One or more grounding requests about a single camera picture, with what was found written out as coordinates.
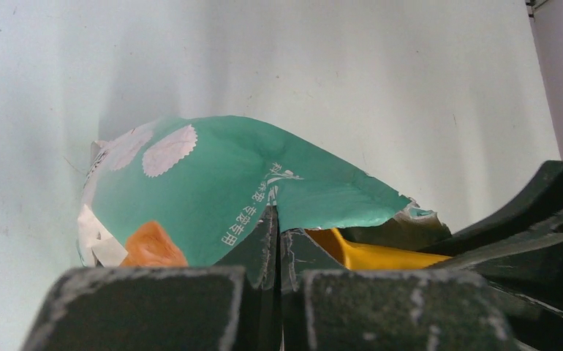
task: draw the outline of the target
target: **yellow plastic object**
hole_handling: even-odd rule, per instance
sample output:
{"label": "yellow plastic object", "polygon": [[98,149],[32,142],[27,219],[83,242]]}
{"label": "yellow plastic object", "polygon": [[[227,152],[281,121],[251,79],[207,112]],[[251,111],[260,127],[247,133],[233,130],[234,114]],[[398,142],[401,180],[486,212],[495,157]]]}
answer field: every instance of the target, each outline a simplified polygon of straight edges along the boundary
{"label": "yellow plastic object", "polygon": [[337,228],[306,232],[333,258],[353,270],[421,269],[450,258],[439,254],[352,243],[346,241]]}

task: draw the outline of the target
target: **teal plastic bag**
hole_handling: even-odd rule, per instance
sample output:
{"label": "teal plastic bag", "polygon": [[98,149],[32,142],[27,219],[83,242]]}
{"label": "teal plastic bag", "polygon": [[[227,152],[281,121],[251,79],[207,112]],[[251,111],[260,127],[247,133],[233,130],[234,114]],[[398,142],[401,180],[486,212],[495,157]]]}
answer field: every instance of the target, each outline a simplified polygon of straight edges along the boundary
{"label": "teal plastic bag", "polygon": [[266,205],[277,206],[284,231],[376,226],[411,202],[270,124],[169,118],[102,145],[84,186],[79,250],[84,265],[118,265],[129,236],[156,221],[189,266],[207,266],[254,229]]}

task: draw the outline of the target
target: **white background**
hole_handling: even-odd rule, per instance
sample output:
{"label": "white background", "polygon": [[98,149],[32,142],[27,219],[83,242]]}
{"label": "white background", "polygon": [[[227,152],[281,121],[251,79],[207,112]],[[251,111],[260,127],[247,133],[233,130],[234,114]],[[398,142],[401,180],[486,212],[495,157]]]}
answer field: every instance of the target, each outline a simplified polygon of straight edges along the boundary
{"label": "white background", "polygon": [[522,0],[1,0],[0,350],[78,262],[90,142],[218,114],[294,132],[453,230],[559,158]]}

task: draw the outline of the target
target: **white scalloped circle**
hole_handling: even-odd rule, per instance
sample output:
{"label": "white scalloped circle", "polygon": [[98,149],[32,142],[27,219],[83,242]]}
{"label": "white scalloped circle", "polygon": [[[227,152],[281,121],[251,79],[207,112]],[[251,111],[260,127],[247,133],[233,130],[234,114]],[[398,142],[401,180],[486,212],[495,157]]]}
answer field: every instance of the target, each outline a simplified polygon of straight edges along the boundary
{"label": "white scalloped circle", "polygon": [[125,141],[127,141],[127,140],[129,140],[133,137],[137,137],[144,132],[152,131],[158,123],[159,123],[159,121],[152,121],[152,122],[148,122],[146,124],[142,124],[139,127],[135,127],[133,129],[129,130],[128,132],[124,133],[123,135],[117,137],[116,139],[105,142],[105,145],[103,147],[101,147],[101,150],[112,151],[114,148],[119,147],[123,142],[125,142]]}
{"label": "white scalloped circle", "polygon": [[144,173],[153,178],[167,172],[188,156],[196,143],[197,133],[191,124],[176,130],[144,152],[142,159]]}
{"label": "white scalloped circle", "polygon": [[154,133],[151,130],[133,134],[133,136],[120,142],[121,150],[112,155],[110,170],[121,170],[133,162],[140,149],[152,139]]}

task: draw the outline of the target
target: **orange shape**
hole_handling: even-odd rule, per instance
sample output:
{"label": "orange shape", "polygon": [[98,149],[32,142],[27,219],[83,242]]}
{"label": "orange shape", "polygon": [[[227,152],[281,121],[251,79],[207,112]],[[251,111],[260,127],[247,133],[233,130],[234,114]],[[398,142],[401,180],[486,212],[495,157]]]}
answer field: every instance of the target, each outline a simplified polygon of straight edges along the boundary
{"label": "orange shape", "polygon": [[129,253],[121,267],[188,267],[183,252],[156,221],[140,227],[126,240]]}

